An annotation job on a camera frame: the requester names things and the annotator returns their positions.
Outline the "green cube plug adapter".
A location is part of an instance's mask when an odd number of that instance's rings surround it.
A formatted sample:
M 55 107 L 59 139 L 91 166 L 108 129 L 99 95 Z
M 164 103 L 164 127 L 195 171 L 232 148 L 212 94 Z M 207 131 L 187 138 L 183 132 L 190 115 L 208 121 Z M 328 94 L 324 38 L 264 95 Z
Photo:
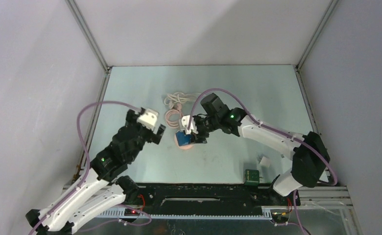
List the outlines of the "green cube plug adapter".
M 258 186 L 261 178 L 259 170 L 246 169 L 243 175 L 243 184 L 245 186 Z

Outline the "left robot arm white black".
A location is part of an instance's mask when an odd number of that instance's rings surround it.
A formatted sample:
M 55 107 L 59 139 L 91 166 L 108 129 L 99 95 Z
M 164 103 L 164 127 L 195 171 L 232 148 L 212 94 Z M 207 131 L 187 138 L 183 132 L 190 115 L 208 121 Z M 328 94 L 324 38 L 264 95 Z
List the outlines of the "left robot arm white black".
M 122 173 L 133 163 L 146 143 L 159 144 L 165 126 L 154 132 L 158 112 L 129 110 L 125 125 L 111 142 L 90 161 L 80 177 L 45 209 L 31 209 L 26 219 L 37 235 L 72 235 L 87 222 L 113 206 L 136 202 L 139 187 Z

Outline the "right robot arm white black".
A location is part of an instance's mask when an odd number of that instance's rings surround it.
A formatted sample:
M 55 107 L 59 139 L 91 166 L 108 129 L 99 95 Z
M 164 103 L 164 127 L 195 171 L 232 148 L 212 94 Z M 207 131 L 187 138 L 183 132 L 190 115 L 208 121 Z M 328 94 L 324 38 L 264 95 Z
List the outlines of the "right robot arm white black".
M 190 137 L 191 144 L 206 143 L 211 132 L 250 139 L 264 144 L 292 161 L 291 169 L 280 174 L 268 191 L 271 203 L 280 205 L 300 187 L 313 188 L 330 161 L 327 149 L 318 133 L 306 135 L 278 129 L 249 114 L 244 106 L 229 109 L 214 93 L 201 102 L 205 113 L 179 119 L 180 129 Z

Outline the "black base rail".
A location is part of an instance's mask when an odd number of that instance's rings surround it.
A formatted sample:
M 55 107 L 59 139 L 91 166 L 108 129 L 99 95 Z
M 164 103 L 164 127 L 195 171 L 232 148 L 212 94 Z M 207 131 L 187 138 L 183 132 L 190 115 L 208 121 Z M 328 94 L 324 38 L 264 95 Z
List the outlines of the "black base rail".
M 269 184 L 139 183 L 123 204 L 153 216 L 262 216 L 266 207 L 301 204 L 298 193 L 281 196 Z

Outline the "pink round power socket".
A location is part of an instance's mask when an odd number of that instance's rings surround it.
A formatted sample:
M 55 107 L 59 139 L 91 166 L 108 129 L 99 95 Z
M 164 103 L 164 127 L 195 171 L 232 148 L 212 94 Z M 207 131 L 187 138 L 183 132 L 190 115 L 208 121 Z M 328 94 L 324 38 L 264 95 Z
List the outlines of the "pink round power socket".
M 189 149 L 193 148 L 193 144 L 180 146 L 176 136 L 174 136 L 174 142 L 175 142 L 176 146 L 181 150 L 189 150 Z

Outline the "small white plug adapter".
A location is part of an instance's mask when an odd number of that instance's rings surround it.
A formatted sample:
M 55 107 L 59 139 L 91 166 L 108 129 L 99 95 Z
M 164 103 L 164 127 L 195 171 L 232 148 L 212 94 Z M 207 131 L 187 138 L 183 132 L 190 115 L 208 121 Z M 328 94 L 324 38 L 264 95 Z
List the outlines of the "small white plug adapter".
M 261 167 L 269 168 L 271 166 L 271 160 L 266 156 L 259 156 L 258 163 Z

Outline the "blue cube plug adapter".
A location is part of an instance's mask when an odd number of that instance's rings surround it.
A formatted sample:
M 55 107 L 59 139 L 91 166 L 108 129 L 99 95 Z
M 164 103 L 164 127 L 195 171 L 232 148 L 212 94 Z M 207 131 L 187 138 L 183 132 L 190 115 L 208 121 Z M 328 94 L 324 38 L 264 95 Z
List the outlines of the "blue cube plug adapter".
M 178 146 L 187 146 L 191 144 L 191 134 L 186 134 L 185 132 L 178 131 L 175 133 L 175 139 L 177 141 Z

